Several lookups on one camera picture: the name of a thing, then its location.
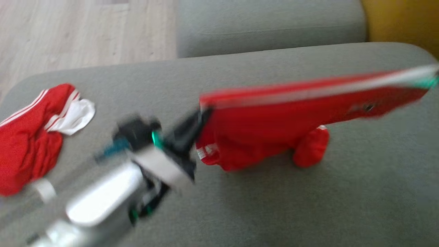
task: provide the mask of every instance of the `red garment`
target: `red garment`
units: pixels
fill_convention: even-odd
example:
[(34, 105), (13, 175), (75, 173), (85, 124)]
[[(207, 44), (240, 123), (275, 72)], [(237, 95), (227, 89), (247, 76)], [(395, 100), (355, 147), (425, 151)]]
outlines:
[(56, 164), (62, 135), (49, 132), (79, 92), (70, 84), (43, 90), (27, 107), (0, 123), (0, 194), (18, 193)]
[(295, 149), (300, 167), (318, 163), (329, 133), (318, 128), (358, 117), (382, 116), (420, 99), (438, 67), (230, 89), (204, 94), (201, 107), (213, 112), (196, 144), (200, 159), (226, 171), (251, 166)]

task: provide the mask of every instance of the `fabric texture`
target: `fabric texture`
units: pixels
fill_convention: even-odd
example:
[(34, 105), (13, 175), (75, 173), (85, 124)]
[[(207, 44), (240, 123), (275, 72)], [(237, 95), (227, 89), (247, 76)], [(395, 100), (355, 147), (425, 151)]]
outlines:
[[(43, 232), (45, 225), (63, 214), (69, 199), (125, 160), (115, 158), (99, 167), (88, 164), (89, 169), (81, 166), (111, 143), (116, 123), (132, 113), (157, 116), (166, 131), (196, 107), (201, 93), (220, 88), (434, 62), (428, 52), (412, 45), (360, 43), (56, 71), (27, 78), (5, 96), (0, 119), (62, 81), (72, 82), (82, 97), (96, 103), (96, 116), (86, 128), (64, 139), (58, 164), (47, 175), (55, 189), (66, 178), (73, 181), (68, 190), (57, 191), (52, 203), (32, 212), (16, 211), (17, 206), (27, 206), (30, 194), (2, 200), (1, 246), (25, 246), (28, 236)], [(170, 193), (120, 246), (437, 246), (437, 126), (436, 88), (419, 103), (379, 120), (327, 126), (331, 142), (322, 162), (310, 169), (295, 168), (288, 152), (231, 174), (198, 161), (191, 195)]]
[(328, 133), (322, 124), (376, 118), (412, 103), (437, 84), (439, 66), (323, 78), (200, 96), (215, 110), (196, 143), (200, 159), (235, 171), (294, 149), (300, 167), (320, 162)]
[(366, 41), (360, 0), (180, 0), (179, 58)]
[(62, 147), (61, 132), (73, 134), (93, 117), (94, 108), (81, 121), (85, 112), (76, 111), (79, 97), (74, 86), (61, 84), (41, 91), (30, 105), (0, 123), (1, 195), (18, 193), (55, 166)]

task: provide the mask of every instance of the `sofa cushion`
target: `sofa cushion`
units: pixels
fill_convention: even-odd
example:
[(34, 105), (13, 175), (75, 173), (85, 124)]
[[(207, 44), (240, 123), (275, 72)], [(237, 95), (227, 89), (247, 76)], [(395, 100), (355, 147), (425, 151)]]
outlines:
[(364, 42), (359, 0), (179, 0), (178, 57)]
[[(74, 181), (58, 192), (57, 200), (30, 212), (26, 208), (33, 205), (17, 211), (27, 197), (3, 199), (2, 246), (24, 246), (26, 237), (62, 213), (70, 197), (121, 162), (84, 168), (93, 152), (111, 142), (116, 121), (132, 113), (156, 115), (166, 130), (196, 107), (201, 92), (435, 62), (412, 45), (359, 43), (32, 76), (6, 95), (1, 119), (29, 104), (42, 89), (63, 82), (95, 102), (96, 115), (83, 130), (65, 137), (58, 164), (47, 176), (55, 187), (64, 178)], [(290, 153), (229, 174), (198, 161), (192, 194), (167, 196), (121, 246), (435, 246), (437, 126), (439, 90), (432, 90), (419, 103), (383, 118), (328, 126), (331, 140), (324, 160), (307, 170), (294, 167)], [(86, 171), (76, 178), (78, 167)]]

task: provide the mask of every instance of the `white stripe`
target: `white stripe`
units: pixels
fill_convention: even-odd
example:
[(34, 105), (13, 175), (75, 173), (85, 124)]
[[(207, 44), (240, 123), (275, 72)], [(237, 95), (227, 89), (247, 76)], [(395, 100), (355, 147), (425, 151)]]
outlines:
[(209, 144), (204, 147), (206, 149), (207, 155), (211, 156), (213, 153), (218, 151), (218, 145), (216, 143)]
[(4, 123), (5, 121), (7, 121), (7, 120), (8, 120), (9, 118), (11, 118), (13, 115), (18, 114), (18, 113), (22, 112), (24, 109), (26, 109), (26, 108), (32, 106), (33, 104), (35, 104), (35, 102), (40, 98), (40, 96), (44, 93), (44, 91), (46, 91), (46, 90), (41, 91), (40, 94), (38, 95), (38, 97), (36, 97), (36, 98), (32, 101), (32, 103), (30, 103), (29, 105), (27, 105), (27, 106), (21, 108), (20, 110), (14, 112), (14, 113), (11, 114), (9, 117), (7, 117), (7, 119), (1, 121), (0, 124), (2, 124), (2, 123)]
[(30, 111), (32, 108), (34, 108), (43, 98), (44, 98), (44, 96), (46, 95), (46, 93), (48, 92), (49, 90), (43, 90), (42, 91), (42, 94), (43, 95), (41, 95), (41, 98), (40, 99), (38, 99), (38, 101), (34, 101), (32, 104), (30, 104), (29, 106), (31, 106), (31, 107), (29, 107), (29, 106), (27, 106), (27, 107), (29, 107), (28, 109), (26, 109), (26, 110), (24, 110), (24, 111), (22, 111), (22, 110), (20, 110), (20, 111), (18, 111), (17, 113), (19, 113), (19, 114), (17, 114), (16, 116), (14, 116), (14, 117), (9, 117), (9, 118), (7, 118), (6, 120), (4, 120), (3, 122), (1, 122), (0, 123), (0, 127), (2, 127), (2, 126), (4, 126), (5, 124), (8, 124), (8, 123), (10, 123), (11, 121), (13, 121), (13, 120), (15, 120), (15, 119), (17, 119), (17, 118), (19, 118), (19, 117), (21, 117), (21, 116), (23, 116), (24, 114), (26, 114), (28, 111)]
[(197, 154), (201, 160), (206, 158), (206, 153), (204, 152), (203, 148), (197, 149)]
[(72, 92), (72, 93), (69, 95), (69, 97), (67, 98), (67, 101), (65, 102), (65, 104), (64, 104), (64, 108), (62, 109), (61, 113), (60, 113), (59, 115), (55, 114), (55, 115), (53, 115), (53, 116), (50, 118), (50, 120), (49, 120), (49, 121), (47, 122), (47, 124), (44, 126), (44, 129), (45, 129), (45, 130), (50, 131), (50, 130), (48, 130), (47, 128), (50, 127), (50, 126), (54, 123), (54, 121), (55, 121), (56, 119), (59, 118), (59, 116), (63, 116), (63, 115), (67, 112), (68, 108), (70, 107), (70, 104), (71, 104), (72, 101), (73, 101), (73, 98), (76, 96), (77, 93), (78, 93), (78, 91), (77, 91), (76, 89), (73, 90), (73, 92)]
[(358, 81), (352, 84), (314, 88), (302, 91), (287, 92), (283, 94), (254, 97), (250, 96), (249, 98), (243, 98), (241, 101), (233, 100), (232, 102), (230, 102), (228, 99), (224, 99), (215, 102), (214, 106), (217, 109), (222, 109), (241, 106), (270, 105), (346, 94), (351, 92), (366, 91), (386, 86), (413, 86), (413, 84), (416, 83), (415, 80), (428, 78), (429, 76), (433, 77), (438, 72), (438, 70), (438, 65), (427, 65), (414, 69), (407, 69), (399, 73), (392, 73), (391, 75), (386, 75), (375, 79)]

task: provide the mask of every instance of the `wooden floor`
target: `wooden floor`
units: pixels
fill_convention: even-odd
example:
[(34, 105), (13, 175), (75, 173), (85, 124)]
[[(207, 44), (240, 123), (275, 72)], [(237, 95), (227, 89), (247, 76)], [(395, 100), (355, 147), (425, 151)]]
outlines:
[(34, 74), (174, 59), (176, 0), (0, 0), (0, 102)]

